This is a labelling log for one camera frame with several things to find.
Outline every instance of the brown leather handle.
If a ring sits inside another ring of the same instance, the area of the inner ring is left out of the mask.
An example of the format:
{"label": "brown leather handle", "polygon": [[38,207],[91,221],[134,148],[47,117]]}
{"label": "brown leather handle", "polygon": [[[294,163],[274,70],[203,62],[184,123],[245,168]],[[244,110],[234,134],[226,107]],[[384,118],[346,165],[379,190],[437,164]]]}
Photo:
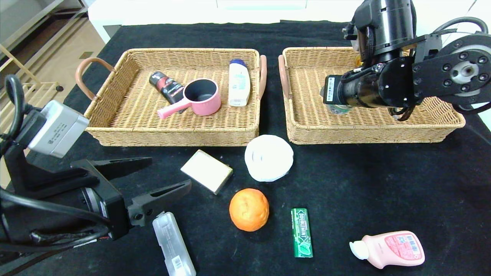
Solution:
{"label": "brown leather handle", "polygon": [[95,95],[92,93],[92,91],[87,88],[87,86],[83,83],[82,81],[82,73],[84,70],[91,64],[92,62],[97,62],[102,64],[104,67],[106,67],[109,71],[114,72],[114,67],[112,67],[109,63],[105,62],[103,59],[100,59],[98,57],[89,57],[80,63],[80,65],[77,67],[77,70],[75,71],[75,81],[77,82],[78,86],[80,87],[80,90],[90,99],[94,100]]}
{"label": "brown leather handle", "polygon": [[264,95],[264,90],[266,89],[266,76],[268,75],[268,67],[267,67],[267,61],[266,61],[266,56],[261,55],[261,72],[259,73],[259,94],[257,94],[257,99],[261,100],[261,98]]}
{"label": "brown leather handle", "polygon": [[283,88],[283,95],[287,99],[292,98],[290,91],[290,82],[288,81],[288,74],[286,72],[285,59],[283,55],[278,56],[279,78],[281,79],[281,87]]}

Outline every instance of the black spray can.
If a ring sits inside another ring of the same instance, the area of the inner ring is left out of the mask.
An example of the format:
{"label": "black spray can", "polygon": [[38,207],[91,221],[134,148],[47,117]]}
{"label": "black spray can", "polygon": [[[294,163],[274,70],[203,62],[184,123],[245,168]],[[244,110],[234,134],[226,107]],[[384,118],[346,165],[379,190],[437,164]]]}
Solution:
{"label": "black spray can", "polygon": [[183,99],[184,86],[175,80],[157,71],[150,76],[149,82],[153,85],[172,105]]}

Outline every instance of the white tissue roll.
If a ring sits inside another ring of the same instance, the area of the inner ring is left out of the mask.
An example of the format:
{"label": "white tissue roll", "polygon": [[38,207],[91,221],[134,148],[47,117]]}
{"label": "white tissue roll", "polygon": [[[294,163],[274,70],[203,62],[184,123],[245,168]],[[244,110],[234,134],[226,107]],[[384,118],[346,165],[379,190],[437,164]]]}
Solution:
{"label": "white tissue roll", "polygon": [[292,167],[293,150],[278,136],[261,135],[245,148],[245,164],[256,181],[272,182],[283,177]]}

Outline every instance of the clear plastic case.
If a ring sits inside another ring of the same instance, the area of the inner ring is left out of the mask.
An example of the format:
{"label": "clear plastic case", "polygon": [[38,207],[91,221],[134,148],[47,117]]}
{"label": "clear plastic case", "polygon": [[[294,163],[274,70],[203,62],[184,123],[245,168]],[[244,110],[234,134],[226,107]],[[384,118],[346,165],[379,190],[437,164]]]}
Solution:
{"label": "clear plastic case", "polygon": [[162,212],[153,221],[159,245],[164,253],[169,276],[195,276],[196,270],[189,257],[183,237],[171,212]]}

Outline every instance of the wicker basket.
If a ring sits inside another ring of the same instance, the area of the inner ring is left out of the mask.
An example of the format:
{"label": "wicker basket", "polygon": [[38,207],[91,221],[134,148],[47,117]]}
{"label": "wicker basket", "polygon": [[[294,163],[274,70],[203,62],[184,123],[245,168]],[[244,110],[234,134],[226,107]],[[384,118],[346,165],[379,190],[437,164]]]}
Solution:
{"label": "wicker basket", "polygon": [[295,144],[431,143],[465,124],[450,104],[427,98],[409,120],[394,120],[386,108],[353,108],[332,114],[319,91],[329,74],[352,70],[358,52],[349,47],[286,48],[278,57],[288,138]]}
{"label": "wicker basket", "polygon": [[[233,58],[244,60],[251,79],[251,95],[245,107],[228,104],[228,65]],[[111,70],[94,96],[82,82],[82,72],[96,61]],[[220,109],[200,116],[187,109],[165,120],[157,110],[169,105],[149,83],[150,75],[162,71],[186,84],[210,78],[219,87]],[[87,131],[104,146],[246,146],[259,133],[259,108],[266,85],[266,57],[253,49],[131,49],[114,68],[99,58],[84,60],[76,79],[92,99],[84,116]]]}

